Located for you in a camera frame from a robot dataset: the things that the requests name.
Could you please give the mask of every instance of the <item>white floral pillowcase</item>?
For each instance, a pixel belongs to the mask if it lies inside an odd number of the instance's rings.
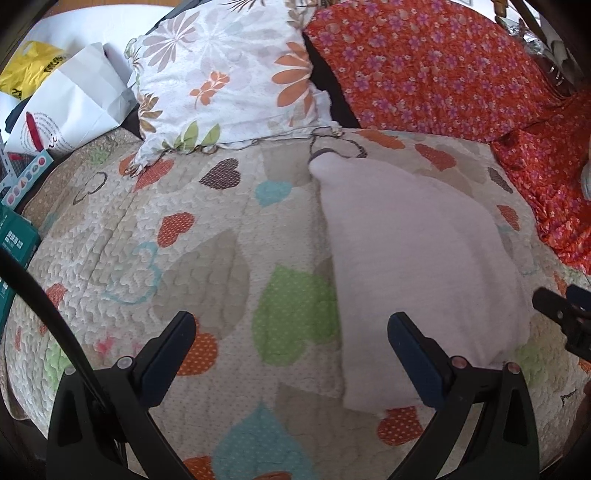
[[[145,139],[136,166],[170,149],[243,147],[336,125],[326,92],[309,81],[301,29],[314,7],[296,1],[311,0],[212,0],[129,43]]]

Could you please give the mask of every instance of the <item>yellow plastic bag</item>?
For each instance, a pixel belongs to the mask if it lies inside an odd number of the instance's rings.
[[[23,100],[39,88],[53,70],[70,56],[61,48],[40,41],[23,44],[0,74],[0,92]]]

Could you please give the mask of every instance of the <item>quilted bedspread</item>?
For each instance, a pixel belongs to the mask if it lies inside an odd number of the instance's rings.
[[[530,208],[487,145],[345,131],[212,155],[171,154],[130,179],[122,173],[138,147],[119,129],[77,152],[66,180],[52,174],[28,207],[44,235],[29,271],[95,368],[137,354],[177,311],[194,314],[194,344],[151,413],[200,479],[260,480],[274,472],[282,480],[382,480],[433,414],[407,407],[373,416],[342,406],[330,245],[307,169],[319,148],[390,162],[473,197],[494,218],[531,291],[589,286],[539,241]],[[49,202],[43,192],[52,182],[60,194]],[[48,211],[34,214],[33,207]],[[69,362],[19,298],[1,349],[8,408],[47,434]],[[564,443],[591,365],[569,355],[559,328],[538,315],[529,342],[507,360],[524,370],[546,463]],[[474,408],[447,471],[477,417]]]

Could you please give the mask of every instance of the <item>brown heart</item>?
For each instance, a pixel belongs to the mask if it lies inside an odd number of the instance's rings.
[[[231,189],[240,183],[240,172],[236,171],[238,160],[227,158],[213,167],[199,180],[199,183],[214,190]]]

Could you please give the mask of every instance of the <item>teal box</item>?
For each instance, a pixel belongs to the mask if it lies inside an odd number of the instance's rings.
[[[23,267],[27,267],[37,250],[41,238],[28,220],[14,213],[10,208],[0,205],[0,242]],[[0,279],[0,333],[12,306],[14,291]]]

